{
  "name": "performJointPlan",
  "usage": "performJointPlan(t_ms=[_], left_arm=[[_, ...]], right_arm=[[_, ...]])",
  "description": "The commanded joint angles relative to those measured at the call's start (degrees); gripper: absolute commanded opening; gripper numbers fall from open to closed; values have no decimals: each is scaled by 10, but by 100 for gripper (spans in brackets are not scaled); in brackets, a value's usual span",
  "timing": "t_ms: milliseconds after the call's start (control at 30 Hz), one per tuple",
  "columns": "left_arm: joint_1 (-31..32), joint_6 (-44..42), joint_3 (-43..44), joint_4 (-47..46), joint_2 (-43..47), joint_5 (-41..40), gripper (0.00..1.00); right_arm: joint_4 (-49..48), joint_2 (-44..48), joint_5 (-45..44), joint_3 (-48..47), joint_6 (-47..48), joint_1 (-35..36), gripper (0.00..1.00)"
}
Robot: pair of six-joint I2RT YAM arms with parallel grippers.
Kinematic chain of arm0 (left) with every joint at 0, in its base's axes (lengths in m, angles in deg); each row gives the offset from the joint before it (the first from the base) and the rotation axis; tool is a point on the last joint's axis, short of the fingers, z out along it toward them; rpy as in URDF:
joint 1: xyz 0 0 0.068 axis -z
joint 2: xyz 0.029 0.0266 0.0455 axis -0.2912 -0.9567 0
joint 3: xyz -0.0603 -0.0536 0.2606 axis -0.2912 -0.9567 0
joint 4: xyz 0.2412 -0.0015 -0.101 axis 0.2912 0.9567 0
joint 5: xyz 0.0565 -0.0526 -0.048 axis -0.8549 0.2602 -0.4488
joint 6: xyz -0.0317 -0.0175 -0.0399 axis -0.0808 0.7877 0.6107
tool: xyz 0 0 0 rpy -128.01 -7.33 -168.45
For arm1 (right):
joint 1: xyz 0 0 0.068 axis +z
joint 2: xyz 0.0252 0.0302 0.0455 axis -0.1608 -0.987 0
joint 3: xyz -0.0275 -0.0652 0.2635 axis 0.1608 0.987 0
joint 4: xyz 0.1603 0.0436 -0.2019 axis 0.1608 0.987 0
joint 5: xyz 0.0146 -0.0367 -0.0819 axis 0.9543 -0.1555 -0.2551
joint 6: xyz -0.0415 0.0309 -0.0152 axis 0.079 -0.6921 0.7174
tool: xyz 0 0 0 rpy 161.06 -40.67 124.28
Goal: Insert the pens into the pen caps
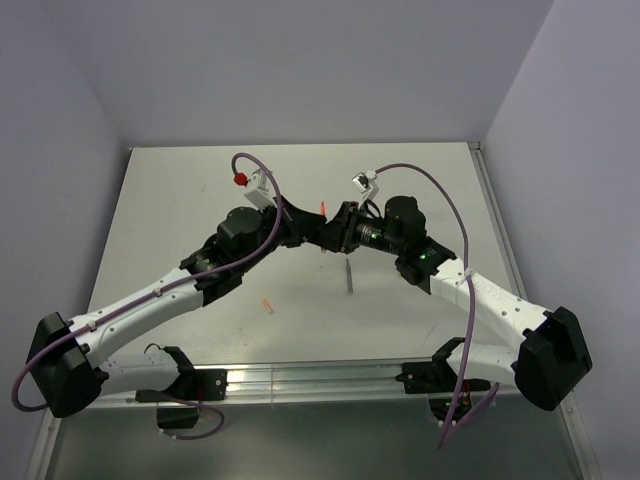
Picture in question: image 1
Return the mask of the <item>purple pen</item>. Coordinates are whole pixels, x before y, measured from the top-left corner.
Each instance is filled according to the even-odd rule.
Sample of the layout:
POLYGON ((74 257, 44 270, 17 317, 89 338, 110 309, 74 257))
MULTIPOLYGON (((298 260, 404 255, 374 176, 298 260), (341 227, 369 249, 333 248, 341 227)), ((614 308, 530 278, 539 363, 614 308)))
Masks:
POLYGON ((345 277, 346 277, 346 288, 348 295, 354 294, 354 284, 353 284, 353 273, 351 268, 350 260, 345 259, 345 277))

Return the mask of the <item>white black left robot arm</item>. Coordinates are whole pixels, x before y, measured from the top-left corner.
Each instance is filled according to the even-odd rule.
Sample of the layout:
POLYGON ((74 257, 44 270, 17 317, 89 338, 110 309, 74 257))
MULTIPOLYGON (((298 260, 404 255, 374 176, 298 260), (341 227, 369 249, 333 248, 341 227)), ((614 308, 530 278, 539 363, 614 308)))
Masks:
POLYGON ((262 210, 237 207, 203 246, 148 287, 99 311, 65 320, 53 312, 36 326, 26 370, 57 418, 74 415, 101 394, 113 374, 107 359, 132 340, 203 308, 242 283, 280 246, 298 247, 327 222, 287 200, 262 210))

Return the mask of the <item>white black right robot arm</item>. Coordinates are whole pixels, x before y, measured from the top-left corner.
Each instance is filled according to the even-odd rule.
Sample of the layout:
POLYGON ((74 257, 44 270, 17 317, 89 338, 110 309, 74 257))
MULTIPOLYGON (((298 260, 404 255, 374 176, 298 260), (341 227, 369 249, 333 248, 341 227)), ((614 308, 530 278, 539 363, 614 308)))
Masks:
POLYGON ((395 256, 407 283, 472 313, 503 340, 501 346, 466 348, 463 338, 452 338, 432 355, 426 373, 400 375, 409 391, 452 390, 467 377, 514 386, 534 406, 553 411, 592 369, 573 312, 532 304, 465 267, 428 236, 426 217, 413 197, 391 198, 380 218, 346 202, 311 241, 333 253, 368 247, 395 256))

